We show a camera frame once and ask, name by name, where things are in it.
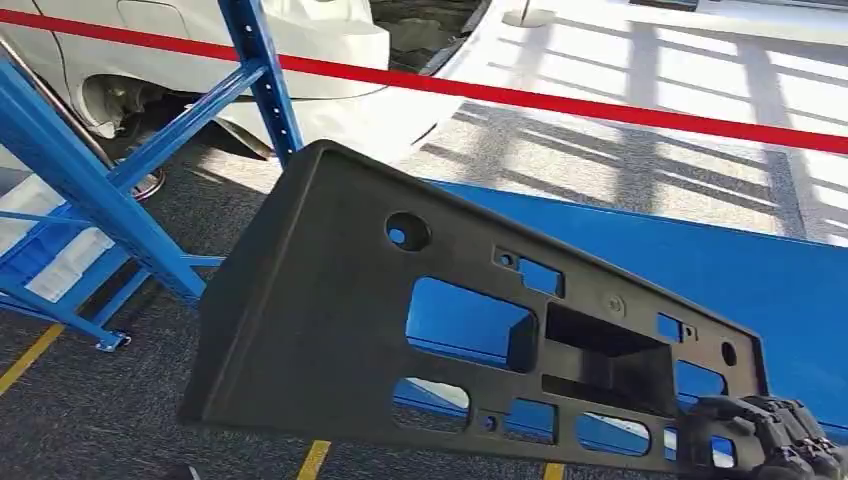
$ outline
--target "black plastic part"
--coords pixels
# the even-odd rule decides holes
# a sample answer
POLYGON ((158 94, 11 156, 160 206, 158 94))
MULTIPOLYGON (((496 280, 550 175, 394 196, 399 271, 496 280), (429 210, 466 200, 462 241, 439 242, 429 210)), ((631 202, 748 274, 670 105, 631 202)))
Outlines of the black plastic part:
POLYGON ((630 4, 684 12, 694 12, 698 9, 698 0, 630 0, 630 4))
MULTIPOLYGON (((675 361, 719 373, 730 395, 768 393, 755 334, 329 141, 292 158, 209 283, 200 314, 180 415, 225 428, 686 473, 693 471, 687 462, 665 459, 662 440, 678 423, 675 361), (402 238, 390 239, 392 228, 404 230, 402 238), (564 298, 524 287, 519 272, 497 262, 498 251, 562 272, 564 298), (413 285, 422 277, 533 312, 538 321, 511 332, 511 369, 407 343, 413 285), (659 312, 697 335, 669 343, 656 328, 659 312), (722 359, 725 342, 734 346, 734 366, 722 359), (395 424, 392 394, 405 377, 463 388, 470 398, 465 429, 395 424), (486 428, 517 398, 556 409, 554 445, 486 428), (585 412, 641 423, 649 451, 633 457, 584 449, 574 425, 585 412)), ((738 428, 710 429, 737 449, 756 442, 738 428)))

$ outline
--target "red stripe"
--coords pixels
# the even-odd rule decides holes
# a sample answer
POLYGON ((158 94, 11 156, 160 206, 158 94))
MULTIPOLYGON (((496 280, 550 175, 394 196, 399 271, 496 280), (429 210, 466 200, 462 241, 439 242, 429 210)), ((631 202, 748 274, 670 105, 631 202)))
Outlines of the red stripe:
MULTIPOLYGON (((0 9, 0 22, 21 25, 58 33, 96 38, 141 47, 156 48, 172 52, 237 61, 232 47, 213 43, 185 40, 141 33, 115 27, 45 17, 42 15, 0 9)), ((611 105, 589 100, 557 97, 541 93, 525 92, 511 88, 490 87, 473 83, 457 82, 442 78, 426 77, 412 73, 392 72, 374 68, 357 67, 342 63, 314 60, 290 55, 280 55, 286 70, 323 75, 328 77, 359 80, 362 82, 390 85, 422 90, 426 92, 458 95, 462 97, 505 103, 521 107, 538 108, 555 112, 602 118, 650 127, 670 128, 689 132, 706 133, 721 137, 739 138, 756 142, 809 148, 834 153, 848 153, 848 137, 812 133, 782 127, 771 127, 743 122, 731 122, 714 118, 698 117, 684 113, 663 112, 647 108, 611 105)))

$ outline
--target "blue metal shelving rack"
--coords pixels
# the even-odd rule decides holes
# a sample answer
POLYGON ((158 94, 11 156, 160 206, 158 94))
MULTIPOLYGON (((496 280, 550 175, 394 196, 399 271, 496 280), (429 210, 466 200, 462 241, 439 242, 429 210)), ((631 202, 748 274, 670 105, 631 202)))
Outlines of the blue metal shelving rack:
POLYGON ((0 307, 75 327, 96 337, 97 348, 114 351, 127 341, 126 334, 106 330, 104 324, 148 276, 187 304, 196 304, 205 283, 193 267, 216 266, 222 258, 183 252, 133 200, 130 189, 248 87, 283 166, 289 155, 302 147, 260 0, 218 3, 240 66, 113 170, 106 170, 38 95, 21 69, 10 59, 0 58, 0 143, 65 198, 75 212, 63 216, 56 212, 47 216, 0 212, 0 216, 38 221, 30 235, 59 223, 80 228, 93 225, 116 244, 55 303, 29 291, 26 279, 0 275, 0 291, 8 295, 0 298, 0 307), (135 259, 141 270, 92 319, 80 317, 76 312, 79 306, 129 258, 135 259))

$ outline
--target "yellow floor marking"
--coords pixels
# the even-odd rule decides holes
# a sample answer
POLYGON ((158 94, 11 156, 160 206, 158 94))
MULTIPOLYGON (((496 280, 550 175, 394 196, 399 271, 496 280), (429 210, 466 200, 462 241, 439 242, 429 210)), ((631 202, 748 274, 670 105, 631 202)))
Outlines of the yellow floor marking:
POLYGON ((6 393, 6 390, 8 390, 9 387, 11 387, 12 384, 19 378, 21 378, 21 375, 27 371, 33 362, 38 360, 38 357, 47 350, 47 347, 56 340, 56 337, 58 337, 64 329, 65 327, 63 325, 54 323, 53 325, 50 325, 50 328, 48 328, 47 331, 38 337, 38 340, 36 340, 35 343, 33 343, 32 346, 29 347, 23 355, 21 355, 21 358, 12 364, 12 366, 6 370, 6 373, 0 377, 0 395, 6 393))
POLYGON ((561 463, 548 463, 545 465, 545 476, 542 480, 563 480, 565 465, 561 463))
POLYGON ((300 466, 300 472, 297 474, 297 480, 315 480, 318 478, 318 470, 321 470, 321 465, 324 459, 327 458, 327 452, 330 451, 330 442, 324 440, 315 440, 312 442, 312 448, 306 454, 306 459, 303 460, 303 465, 300 466))

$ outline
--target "blue shelf beam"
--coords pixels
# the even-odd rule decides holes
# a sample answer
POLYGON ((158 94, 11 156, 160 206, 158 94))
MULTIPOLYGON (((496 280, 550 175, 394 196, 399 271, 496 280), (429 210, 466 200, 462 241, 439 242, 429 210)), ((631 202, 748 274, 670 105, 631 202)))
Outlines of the blue shelf beam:
POLYGON ((258 61, 247 62, 141 145, 124 162, 109 172, 118 190, 128 191, 148 173, 162 165, 215 115, 235 100, 267 71, 258 61))

